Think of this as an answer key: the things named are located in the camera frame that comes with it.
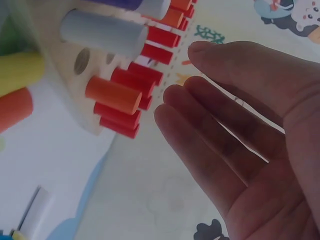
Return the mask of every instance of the pegboard toy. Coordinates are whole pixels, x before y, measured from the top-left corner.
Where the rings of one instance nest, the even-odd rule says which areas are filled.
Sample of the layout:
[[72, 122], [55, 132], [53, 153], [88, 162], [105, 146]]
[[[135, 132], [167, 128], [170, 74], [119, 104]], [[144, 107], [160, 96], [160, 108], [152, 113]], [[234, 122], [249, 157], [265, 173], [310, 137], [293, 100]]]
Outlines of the pegboard toy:
[[95, 135], [106, 127], [130, 138], [139, 130], [138, 109], [149, 109], [195, 12], [192, 0], [7, 3], [76, 122]]

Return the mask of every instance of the yellow foam block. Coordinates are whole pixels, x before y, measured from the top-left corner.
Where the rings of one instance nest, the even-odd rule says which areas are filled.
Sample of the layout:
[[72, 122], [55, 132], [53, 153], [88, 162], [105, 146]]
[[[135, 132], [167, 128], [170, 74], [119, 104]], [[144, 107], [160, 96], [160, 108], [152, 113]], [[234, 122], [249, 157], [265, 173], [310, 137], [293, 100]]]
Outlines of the yellow foam block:
[[25, 238], [25, 236], [22, 235], [21, 232], [19, 231], [14, 231], [12, 234], [12, 239], [13, 240], [28, 240], [27, 238]]
[[0, 56], [0, 97], [34, 84], [45, 73], [45, 60], [37, 52]]

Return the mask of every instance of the cartoon animal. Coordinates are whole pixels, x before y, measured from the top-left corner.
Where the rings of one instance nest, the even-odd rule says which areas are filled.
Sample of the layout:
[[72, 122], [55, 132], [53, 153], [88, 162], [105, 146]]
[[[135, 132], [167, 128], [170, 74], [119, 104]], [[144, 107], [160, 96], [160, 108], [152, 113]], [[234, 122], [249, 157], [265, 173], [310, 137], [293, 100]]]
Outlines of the cartoon animal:
[[265, 19], [289, 16], [297, 0], [254, 0], [255, 11]]
[[302, 32], [307, 26], [320, 25], [320, 0], [298, 0], [291, 14], [296, 29]]
[[291, 17], [285, 16], [282, 18], [275, 18], [275, 19], [268, 19], [268, 18], [261, 18], [264, 24], [274, 24], [276, 25], [279, 29], [289, 29], [291, 32], [293, 32], [295, 35], [298, 35], [300, 37], [309, 37], [310, 34], [318, 28], [317, 25], [312, 25], [312, 26], [306, 26], [303, 31], [298, 31], [297, 30], [297, 22], [294, 21]]
[[197, 232], [194, 234], [194, 240], [229, 240], [222, 234], [222, 227], [217, 219], [213, 219], [210, 226], [200, 223], [196, 226]]

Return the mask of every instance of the finger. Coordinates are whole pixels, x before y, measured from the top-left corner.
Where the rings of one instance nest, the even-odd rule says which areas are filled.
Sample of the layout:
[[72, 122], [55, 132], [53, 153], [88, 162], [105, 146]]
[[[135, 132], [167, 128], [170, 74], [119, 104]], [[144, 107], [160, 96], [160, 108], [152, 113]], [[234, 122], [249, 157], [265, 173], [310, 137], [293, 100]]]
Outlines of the finger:
[[250, 105], [255, 111], [259, 114], [270, 120], [271, 122], [275, 123], [279, 127], [283, 128], [283, 119], [278, 114], [276, 114], [271, 108], [263, 104], [262, 102], [258, 101], [256, 98], [252, 97], [248, 93], [238, 89], [235, 86], [223, 84], [217, 81], [212, 80], [215, 84], [226, 90], [227, 92], [231, 93], [232, 95], [236, 96], [237, 98], [243, 100], [248, 105]]
[[244, 144], [267, 160], [288, 159], [285, 135], [223, 94], [205, 80], [189, 78], [184, 88]]
[[245, 184], [174, 108], [166, 104], [159, 106], [155, 110], [155, 121], [194, 179], [226, 217], [246, 189]]
[[244, 91], [281, 118], [297, 107], [308, 111], [301, 104], [320, 90], [318, 64], [256, 43], [200, 41], [190, 46], [188, 55], [209, 78]]
[[228, 133], [182, 86], [170, 86], [163, 100], [190, 123], [246, 185], [267, 164]]

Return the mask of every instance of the fingernail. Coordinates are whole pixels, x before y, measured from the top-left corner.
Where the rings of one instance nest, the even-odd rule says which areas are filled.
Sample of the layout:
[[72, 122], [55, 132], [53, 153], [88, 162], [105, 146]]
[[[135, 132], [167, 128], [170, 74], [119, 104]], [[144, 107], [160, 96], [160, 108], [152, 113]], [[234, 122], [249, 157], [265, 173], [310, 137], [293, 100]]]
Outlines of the fingernail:
[[191, 43], [189, 46], [189, 50], [191, 50], [194, 53], [202, 52], [212, 46], [216, 45], [213, 42], [210, 41], [195, 41]]

